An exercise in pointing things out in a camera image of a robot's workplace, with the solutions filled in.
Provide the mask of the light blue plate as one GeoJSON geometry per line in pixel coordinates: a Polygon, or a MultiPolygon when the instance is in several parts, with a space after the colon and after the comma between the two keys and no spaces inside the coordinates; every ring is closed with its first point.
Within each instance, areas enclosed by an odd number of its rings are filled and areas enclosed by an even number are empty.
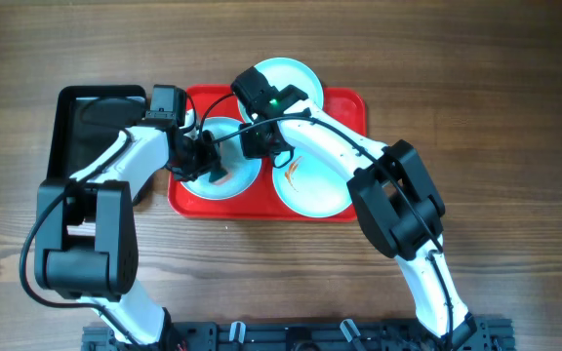
{"type": "MultiPolygon", "coordinates": [[[[213,117],[205,121],[203,131],[210,131],[214,139],[217,139],[237,132],[240,125],[238,120],[232,118],[213,117]]],[[[195,130],[185,135],[192,138],[198,136],[195,130]]],[[[238,136],[214,144],[219,147],[221,165],[232,171],[232,178],[223,184],[212,184],[209,182],[209,173],[206,173],[194,181],[183,181],[182,185],[197,197],[206,200],[225,200],[239,195],[252,185],[261,170],[261,160],[246,159],[243,156],[238,136]]]]}
{"type": "Polygon", "coordinates": [[[293,85],[305,92],[313,105],[323,109],[323,86],[317,75],[304,63],[293,58],[269,58],[247,68],[234,82],[240,82],[243,77],[248,78],[253,69],[265,77],[270,87],[281,92],[288,85],[293,85]]]}
{"type": "Polygon", "coordinates": [[[272,183],[280,200],[306,217],[339,215],[351,205],[345,181],[315,156],[298,148],[290,163],[272,169],[272,183]]]}

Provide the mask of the green white sponge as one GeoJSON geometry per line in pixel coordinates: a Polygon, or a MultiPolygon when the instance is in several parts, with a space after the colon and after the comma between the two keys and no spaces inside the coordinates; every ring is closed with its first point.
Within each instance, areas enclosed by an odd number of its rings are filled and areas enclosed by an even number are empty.
{"type": "Polygon", "coordinates": [[[230,169],[222,166],[216,165],[209,172],[209,182],[212,184],[223,184],[231,179],[233,173],[230,169]]]}

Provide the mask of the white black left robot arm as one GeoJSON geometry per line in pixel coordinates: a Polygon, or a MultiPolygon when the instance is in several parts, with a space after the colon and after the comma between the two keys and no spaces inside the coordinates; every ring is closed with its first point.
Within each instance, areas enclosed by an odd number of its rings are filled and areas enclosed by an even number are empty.
{"type": "Polygon", "coordinates": [[[86,168],[45,179],[21,249],[25,292],[45,306],[94,310],[121,349],[180,350],[183,341],[170,314],[137,279],[134,200],[160,169],[179,180],[218,169],[213,138],[165,122],[121,128],[86,168]]]}

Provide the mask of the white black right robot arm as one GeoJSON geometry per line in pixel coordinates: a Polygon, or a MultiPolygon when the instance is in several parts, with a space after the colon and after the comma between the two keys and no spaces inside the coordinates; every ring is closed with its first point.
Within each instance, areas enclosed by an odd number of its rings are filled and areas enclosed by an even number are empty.
{"type": "Polygon", "coordinates": [[[247,134],[257,143],[279,140],[318,158],[346,182],[360,228],[381,254],[393,258],[409,286],[420,324],[445,349],[475,332],[443,248],[445,204],[416,149],[355,133],[310,99],[273,97],[247,106],[247,134]]]}

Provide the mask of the red plastic tray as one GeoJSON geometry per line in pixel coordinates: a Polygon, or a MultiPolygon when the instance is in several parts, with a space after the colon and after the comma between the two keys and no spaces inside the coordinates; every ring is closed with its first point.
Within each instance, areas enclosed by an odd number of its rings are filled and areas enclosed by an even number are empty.
{"type": "MultiPolygon", "coordinates": [[[[188,88],[195,104],[209,107],[224,94],[228,85],[197,85],[188,88]]],[[[324,88],[323,110],[355,133],[365,135],[367,131],[366,105],[356,92],[347,88],[324,88]]],[[[260,220],[311,220],[344,222],[356,219],[350,205],[341,214],[325,218],[311,218],[290,210],[278,197],[272,183],[272,163],[261,160],[261,170],[252,185],[241,194],[225,200],[206,200],[190,193],[183,185],[169,177],[168,202],[177,213],[185,217],[260,219],[260,220]]]]}

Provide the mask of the black water tray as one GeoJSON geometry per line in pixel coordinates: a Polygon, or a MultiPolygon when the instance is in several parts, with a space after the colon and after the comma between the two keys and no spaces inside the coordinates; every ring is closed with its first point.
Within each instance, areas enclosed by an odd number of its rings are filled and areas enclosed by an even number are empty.
{"type": "Polygon", "coordinates": [[[68,178],[112,145],[121,128],[141,120],[146,91],[139,85],[68,86],[60,91],[48,178],[68,178]]]}

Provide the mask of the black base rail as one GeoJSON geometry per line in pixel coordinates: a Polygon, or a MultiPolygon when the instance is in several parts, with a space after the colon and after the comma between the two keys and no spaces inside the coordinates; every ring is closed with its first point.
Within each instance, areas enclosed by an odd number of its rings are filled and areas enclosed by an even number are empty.
{"type": "MultiPolygon", "coordinates": [[[[476,317],[474,322],[475,333],[466,341],[453,337],[455,350],[516,350],[511,320],[476,317]]],[[[441,342],[411,319],[354,325],[233,324],[174,323],[181,337],[181,345],[175,350],[445,350],[441,342]]],[[[118,341],[109,327],[86,327],[80,350],[137,349],[118,341]]]]}

